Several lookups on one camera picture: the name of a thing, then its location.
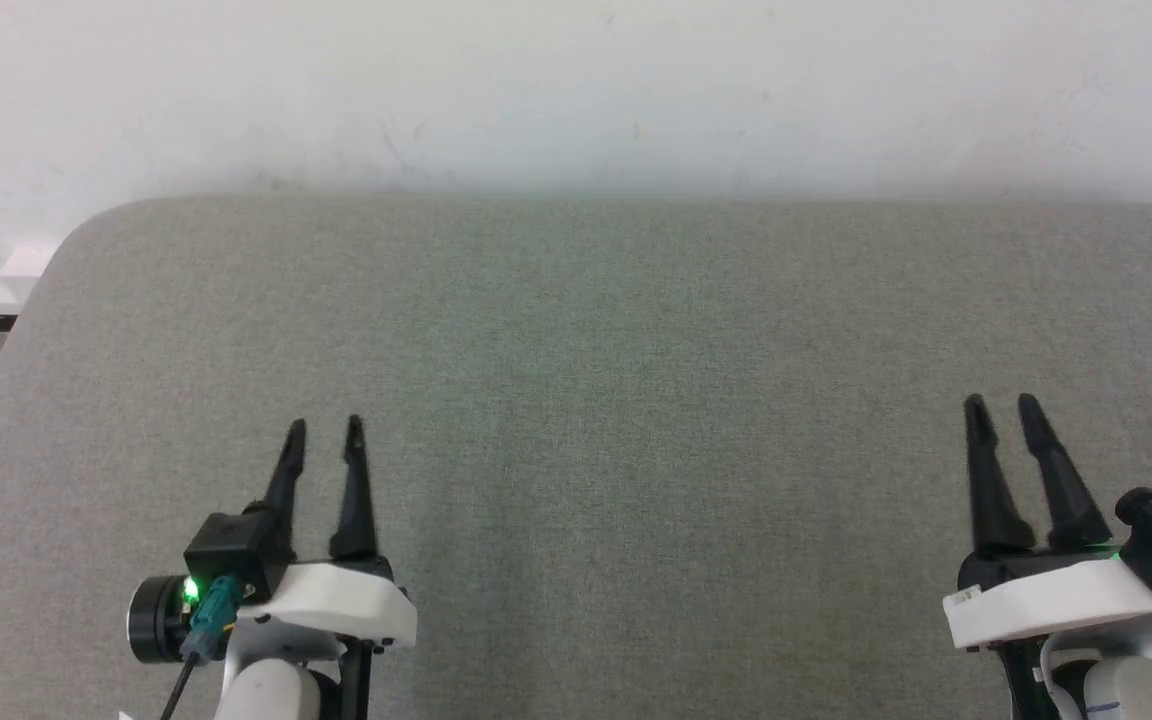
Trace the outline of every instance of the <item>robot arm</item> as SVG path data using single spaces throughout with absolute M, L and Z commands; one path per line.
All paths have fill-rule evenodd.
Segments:
M 1033 396 L 1020 397 L 1025 441 L 1039 462 L 1052 515 L 1048 548 L 1015 510 L 998 465 L 984 401 L 965 407 L 973 552 L 943 611 L 955 647 L 995 652 L 1018 720 L 1152 717 L 1152 492 L 1116 514 L 1132 525 L 1121 551 Z M 1093 650 L 1101 661 L 1056 665 L 1053 652 Z
M 145 579 L 132 597 L 127 634 L 137 659 L 184 662 L 164 720 L 189 670 L 211 660 L 225 664 L 215 720 L 365 720 L 372 655 L 416 643 L 416 607 L 376 541 L 356 415 L 346 437 L 346 493 L 329 560 L 296 561 L 291 503 L 305 433 L 304 420 L 288 430 L 265 498 L 241 515 L 209 516 L 184 552 L 188 575 Z M 225 588 L 241 588 L 233 607 L 212 602 Z M 306 669 L 312 661 L 338 662 L 339 682 Z

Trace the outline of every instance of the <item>gray felt surface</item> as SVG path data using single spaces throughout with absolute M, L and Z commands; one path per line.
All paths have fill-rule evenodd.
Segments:
M 0 357 L 0 717 L 152 719 L 124 608 L 348 414 L 420 644 L 378 717 L 1007 717 L 941 597 L 961 402 L 1152 484 L 1152 206 L 192 199 L 63 245 Z M 1123 528 L 1114 521 L 1116 532 Z M 200 670 L 180 715 L 210 717 Z

